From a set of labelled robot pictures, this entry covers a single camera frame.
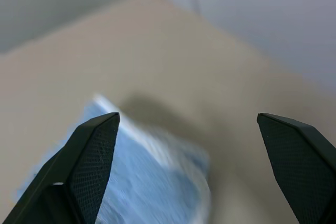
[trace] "beige table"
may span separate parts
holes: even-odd
[[[297,223],[258,112],[313,124],[335,143],[335,97],[164,0],[122,0],[4,55],[0,90],[1,220],[96,92],[208,149],[211,223]]]

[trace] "blue towel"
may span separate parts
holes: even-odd
[[[162,129],[136,125],[101,95],[84,109],[68,136],[34,167],[17,197],[79,124],[109,112],[120,112],[121,121],[96,223],[205,224],[211,201],[206,152]]]

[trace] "beige surface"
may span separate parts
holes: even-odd
[[[313,124],[335,142],[334,97],[163,0],[121,1],[12,51],[0,59],[0,90],[0,219],[95,92],[208,149],[211,223],[297,223],[258,112]]]

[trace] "blue cloth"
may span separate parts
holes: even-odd
[[[79,124],[117,111],[104,97],[96,96],[67,137],[34,167],[31,177],[17,191],[18,198]],[[120,115],[111,175],[96,223],[206,223],[210,206],[207,154],[162,129],[145,129]]]

